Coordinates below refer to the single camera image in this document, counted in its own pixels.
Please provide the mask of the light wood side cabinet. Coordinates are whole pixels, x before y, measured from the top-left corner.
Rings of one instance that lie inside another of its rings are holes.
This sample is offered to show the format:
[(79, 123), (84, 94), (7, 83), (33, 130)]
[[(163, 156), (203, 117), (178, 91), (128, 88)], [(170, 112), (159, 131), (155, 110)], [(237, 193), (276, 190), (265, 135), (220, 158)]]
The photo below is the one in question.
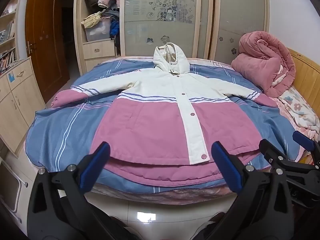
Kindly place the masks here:
[(0, 101), (1, 140), (17, 157), (35, 113), (46, 107), (30, 57), (1, 75)]

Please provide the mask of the blue garment in wardrobe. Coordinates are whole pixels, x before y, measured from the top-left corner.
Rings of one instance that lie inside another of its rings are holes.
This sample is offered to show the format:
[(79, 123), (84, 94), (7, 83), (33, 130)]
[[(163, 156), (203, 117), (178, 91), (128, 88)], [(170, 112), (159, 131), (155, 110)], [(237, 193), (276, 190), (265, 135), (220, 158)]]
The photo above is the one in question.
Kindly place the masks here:
[(112, 19), (110, 24), (110, 38), (115, 38), (119, 34), (119, 21)]

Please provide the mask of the beige cloth bag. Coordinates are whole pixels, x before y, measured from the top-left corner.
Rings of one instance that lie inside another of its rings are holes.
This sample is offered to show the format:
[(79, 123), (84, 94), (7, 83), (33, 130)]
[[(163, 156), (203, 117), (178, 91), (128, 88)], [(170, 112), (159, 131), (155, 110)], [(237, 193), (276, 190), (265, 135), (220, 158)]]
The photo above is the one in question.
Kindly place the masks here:
[(102, 10), (102, 11), (99, 11), (99, 12), (96, 12), (96, 13), (93, 13), (89, 16), (87, 16), (82, 22), (82, 26), (85, 28), (85, 29), (88, 29), (88, 28), (92, 28), (94, 27), (95, 25), (97, 25), (101, 19), (103, 18), (103, 13), (105, 12), (105, 9)]

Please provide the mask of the brown wooden door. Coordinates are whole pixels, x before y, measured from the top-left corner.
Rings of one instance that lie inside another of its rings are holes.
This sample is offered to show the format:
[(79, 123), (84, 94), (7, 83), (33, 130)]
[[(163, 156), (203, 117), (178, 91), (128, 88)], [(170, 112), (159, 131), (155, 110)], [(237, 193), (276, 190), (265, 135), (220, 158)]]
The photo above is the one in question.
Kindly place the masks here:
[(45, 102), (69, 80), (62, 35), (60, 0), (27, 0), (25, 40), (27, 54)]

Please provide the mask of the rolled pink quilt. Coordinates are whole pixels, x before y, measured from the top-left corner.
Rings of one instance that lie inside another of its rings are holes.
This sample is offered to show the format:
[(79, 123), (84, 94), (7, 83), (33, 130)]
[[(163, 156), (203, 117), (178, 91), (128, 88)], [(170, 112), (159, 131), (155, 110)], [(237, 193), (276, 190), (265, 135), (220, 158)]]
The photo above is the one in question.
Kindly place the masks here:
[(265, 31), (253, 31), (240, 38), (239, 55), (231, 67), (271, 98), (288, 90), (296, 76), (287, 47)]

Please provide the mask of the wooden bed headboard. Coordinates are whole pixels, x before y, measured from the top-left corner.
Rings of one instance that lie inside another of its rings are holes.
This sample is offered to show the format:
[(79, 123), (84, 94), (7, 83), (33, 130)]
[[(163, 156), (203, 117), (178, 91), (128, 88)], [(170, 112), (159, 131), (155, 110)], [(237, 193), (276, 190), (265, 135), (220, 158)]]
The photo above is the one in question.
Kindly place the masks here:
[(320, 74), (319, 64), (289, 48), (296, 67), (293, 86), (306, 100), (319, 117), (320, 110)]

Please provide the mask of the beige sliding door wardrobe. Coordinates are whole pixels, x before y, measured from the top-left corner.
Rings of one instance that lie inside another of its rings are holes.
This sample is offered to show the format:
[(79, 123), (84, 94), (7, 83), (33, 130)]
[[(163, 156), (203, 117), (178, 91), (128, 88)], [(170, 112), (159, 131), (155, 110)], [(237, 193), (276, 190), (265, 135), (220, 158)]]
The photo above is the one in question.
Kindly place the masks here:
[[(81, 22), (102, 11), (118, 20), (115, 38), (88, 42)], [(268, 31), (270, 0), (115, 0), (109, 8), (74, 0), (74, 38), (80, 74), (121, 56), (151, 56), (157, 46), (179, 45), (187, 57), (231, 63), (245, 33)]]

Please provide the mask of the clear plastic storage box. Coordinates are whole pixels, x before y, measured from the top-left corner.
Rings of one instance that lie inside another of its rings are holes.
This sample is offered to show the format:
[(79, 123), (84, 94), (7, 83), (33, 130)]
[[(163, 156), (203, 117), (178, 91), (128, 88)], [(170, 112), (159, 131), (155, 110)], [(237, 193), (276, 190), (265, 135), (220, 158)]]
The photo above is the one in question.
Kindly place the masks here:
[(86, 28), (86, 38), (88, 42), (104, 40), (110, 38), (110, 18), (102, 18), (96, 25)]

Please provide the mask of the wall bookshelf with books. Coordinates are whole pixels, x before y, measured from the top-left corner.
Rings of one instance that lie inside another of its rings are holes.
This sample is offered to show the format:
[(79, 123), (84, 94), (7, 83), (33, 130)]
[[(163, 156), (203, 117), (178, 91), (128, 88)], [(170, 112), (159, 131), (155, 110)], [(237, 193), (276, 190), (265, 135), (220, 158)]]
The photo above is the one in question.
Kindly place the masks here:
[(1, 31), (1, 75), (19, 60), (16, 47), (17, 12), (20, 0), (10, 0), (0, 18)]

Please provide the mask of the pink white hooded jacket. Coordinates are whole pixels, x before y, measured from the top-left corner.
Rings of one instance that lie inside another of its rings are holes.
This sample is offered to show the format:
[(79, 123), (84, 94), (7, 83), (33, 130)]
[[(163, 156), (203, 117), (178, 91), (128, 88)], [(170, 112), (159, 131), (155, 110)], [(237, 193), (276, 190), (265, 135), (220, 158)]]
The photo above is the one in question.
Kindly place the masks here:
[(220, 179), (211, 155), (219, 141), (226, 150), (251, 161), (262, 137), (231, 96), (276, 107), (263, 93), (190, 72), (182, 49), (157, 47), (153, 67), (104, 77), (59, 92), (54, 108), (118, 91), (91, 144), (110, 145), (104, 168), (136, 183), (176, 187)]

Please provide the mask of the floral white blanket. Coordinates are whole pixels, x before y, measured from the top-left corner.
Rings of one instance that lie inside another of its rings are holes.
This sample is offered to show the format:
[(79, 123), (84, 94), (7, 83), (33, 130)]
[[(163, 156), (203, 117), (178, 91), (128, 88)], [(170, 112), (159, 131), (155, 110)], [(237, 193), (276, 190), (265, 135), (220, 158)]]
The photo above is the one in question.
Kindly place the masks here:
[(319, 133), (319, 117), (300, 93), (291, 86), (279, 98), (298, 127)]

